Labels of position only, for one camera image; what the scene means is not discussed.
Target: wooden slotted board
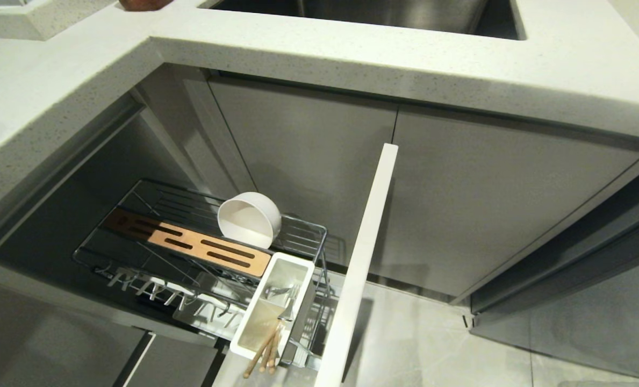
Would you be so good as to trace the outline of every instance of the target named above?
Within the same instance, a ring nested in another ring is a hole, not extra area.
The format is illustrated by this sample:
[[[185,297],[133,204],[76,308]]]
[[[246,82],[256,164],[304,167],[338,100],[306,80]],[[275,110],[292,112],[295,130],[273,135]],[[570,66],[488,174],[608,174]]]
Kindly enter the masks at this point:
[[[132,238],[170,248],[228,269],[261,277],[271,255],[203,233],[116,208],[103,226]]]

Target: kitchen countertop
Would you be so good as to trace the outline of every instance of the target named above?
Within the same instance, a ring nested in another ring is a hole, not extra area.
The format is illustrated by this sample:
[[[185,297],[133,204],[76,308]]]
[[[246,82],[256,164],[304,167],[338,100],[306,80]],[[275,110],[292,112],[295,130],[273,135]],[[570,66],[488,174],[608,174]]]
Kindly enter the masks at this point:
[[[165,62],[639,136],[638,32],[606,0],[516,0],[523,41],[202,1],[112,4],[47,41],[0,39],[0,219],[32,171]]]

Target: sink basin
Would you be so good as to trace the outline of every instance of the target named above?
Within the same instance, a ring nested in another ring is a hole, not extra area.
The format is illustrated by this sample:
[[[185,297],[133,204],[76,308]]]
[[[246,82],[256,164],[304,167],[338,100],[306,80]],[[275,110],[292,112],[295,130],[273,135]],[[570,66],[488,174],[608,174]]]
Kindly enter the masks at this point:
[[[211,8],[518,39],[510,0],[222,0]]]

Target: wire dish rack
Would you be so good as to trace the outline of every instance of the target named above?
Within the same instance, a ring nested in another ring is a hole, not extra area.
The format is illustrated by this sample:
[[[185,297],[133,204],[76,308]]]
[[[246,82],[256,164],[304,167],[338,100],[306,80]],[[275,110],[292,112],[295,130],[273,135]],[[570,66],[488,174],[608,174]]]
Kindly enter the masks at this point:
[[[115,208],[183,226],[226,240],[219,230],[219,198],[167,183],[141,179]],[[258,277],[226,269],[195,257],[144,240],[133,240],[103,226],[103,220],[72,255],[74,262],[100,275],[117,291],[134,291],[136,297],[169,306],[172,317],[209,335],[231,340],[250,303]],[[278,237],[263,252],[285,252],[314,262],[314,300],[296,346],[309,353],[321,327],[329,324],[331,299],[324,256],[327,228],[292,216],[282,216]],[[282,362],[304,367],[306,360],[293,362],[295,349],[282,355]]]

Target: white bowl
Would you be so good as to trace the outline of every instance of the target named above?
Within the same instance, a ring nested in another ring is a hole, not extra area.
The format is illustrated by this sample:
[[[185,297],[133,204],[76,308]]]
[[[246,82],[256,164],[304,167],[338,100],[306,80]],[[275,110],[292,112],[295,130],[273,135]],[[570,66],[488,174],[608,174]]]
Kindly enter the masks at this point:
[[[243,192],[225,201],[217,221],[225,237],[261,248],[269,248],[281,230],[278,208],[258,192]]]

